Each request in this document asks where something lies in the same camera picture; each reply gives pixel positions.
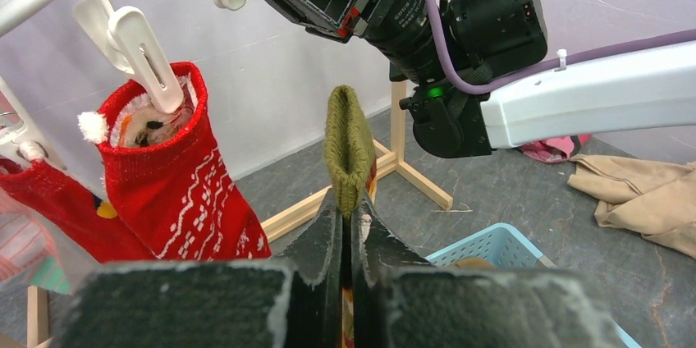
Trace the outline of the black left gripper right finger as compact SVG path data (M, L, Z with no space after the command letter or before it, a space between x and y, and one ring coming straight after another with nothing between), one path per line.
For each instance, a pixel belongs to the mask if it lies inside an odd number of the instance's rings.
M350 219L350 272L356 347L385 347L387 274L393 268L429 266L378 216L364 194Z

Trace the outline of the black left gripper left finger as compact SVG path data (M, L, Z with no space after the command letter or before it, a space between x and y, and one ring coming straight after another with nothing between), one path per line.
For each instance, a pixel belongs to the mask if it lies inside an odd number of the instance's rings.
M294 267L285 347L340 347L343 221L328 190L309 225L277 256Z

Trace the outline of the green striped sock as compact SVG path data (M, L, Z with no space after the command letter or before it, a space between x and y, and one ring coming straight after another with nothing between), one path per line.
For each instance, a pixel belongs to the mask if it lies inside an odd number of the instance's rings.
M324 160L341 222L341 345L374 346L370 304L360 280L354 279L359 239L352 235L353 215L377 192L377 154L373 135L357 93L339 85L327 102Z

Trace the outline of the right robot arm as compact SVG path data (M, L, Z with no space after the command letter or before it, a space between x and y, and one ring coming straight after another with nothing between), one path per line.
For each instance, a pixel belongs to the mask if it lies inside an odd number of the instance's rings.
M362 38L414 83L396 106L439 158L695 122L693 30L547 57L540 0L265 0L307 32Z

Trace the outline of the white hanger clip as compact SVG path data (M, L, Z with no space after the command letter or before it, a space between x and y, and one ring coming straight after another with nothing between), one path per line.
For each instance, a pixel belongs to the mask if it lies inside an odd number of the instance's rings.
M157 110L173 113L182 105L181 86L139 8L82 0L73 17L111 65L144 87Z

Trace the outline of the light blue plastic basket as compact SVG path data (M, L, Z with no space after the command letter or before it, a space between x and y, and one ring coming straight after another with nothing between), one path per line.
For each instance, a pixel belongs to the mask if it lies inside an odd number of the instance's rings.
M427 257L426 272L392 346L636 347L611 318L585 276L561 270L507 223L459 240Z

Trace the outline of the red snowflake sock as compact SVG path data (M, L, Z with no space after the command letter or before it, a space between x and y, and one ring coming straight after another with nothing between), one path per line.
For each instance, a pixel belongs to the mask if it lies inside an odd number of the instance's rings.
M174 62L172 70L185 95L177 112L157 111L128 81L78 117L101 155L109 202L156 259L270 257L261 223L223 161L199 68Z

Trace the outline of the pink camouflage bag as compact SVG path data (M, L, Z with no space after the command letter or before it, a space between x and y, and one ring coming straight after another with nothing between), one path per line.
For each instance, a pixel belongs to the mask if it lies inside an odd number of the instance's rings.
M586 134L536 140L516 149L541 163L563 163L575 156L591 137L591 135Z

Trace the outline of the plain red sock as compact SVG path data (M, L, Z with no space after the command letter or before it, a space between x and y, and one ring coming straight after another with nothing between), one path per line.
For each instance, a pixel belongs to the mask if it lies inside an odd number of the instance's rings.
M100 263L152 260L153 254L107 201L45 161L24 168L1 158L1 188L47 218Z

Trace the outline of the beige cloth on floor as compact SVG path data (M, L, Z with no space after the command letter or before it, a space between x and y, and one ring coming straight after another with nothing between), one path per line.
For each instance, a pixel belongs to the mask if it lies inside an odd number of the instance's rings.
M600 227L624 229L695 257L695 163L574 156L568 185L594 197Z

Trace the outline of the pink patterned sock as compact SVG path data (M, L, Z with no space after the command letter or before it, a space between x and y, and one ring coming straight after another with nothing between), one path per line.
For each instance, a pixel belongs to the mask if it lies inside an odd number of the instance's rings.
M1 192L2 289L26 282L59 294L70 292L44 222L32 208Z

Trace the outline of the wooden rack frame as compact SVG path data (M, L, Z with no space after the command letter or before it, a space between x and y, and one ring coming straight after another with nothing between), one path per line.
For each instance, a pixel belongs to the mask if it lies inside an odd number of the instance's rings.
M443 209L449 210L453 198L441 188L433 184L411 165L405 162L405 111L399 107L399 102L407 96L407 81L392 82L390 123L390 148L373 140L377 154L377 179L397 172L433 202ZM269 243L284 236L300 225L309 221L319 210L323 197L331 186L301 200L297 204L281 211L275 216L262 222L262 227ZM48 292L37 286L28 288L27 304L27 344L26 347L48 347L49 312Z

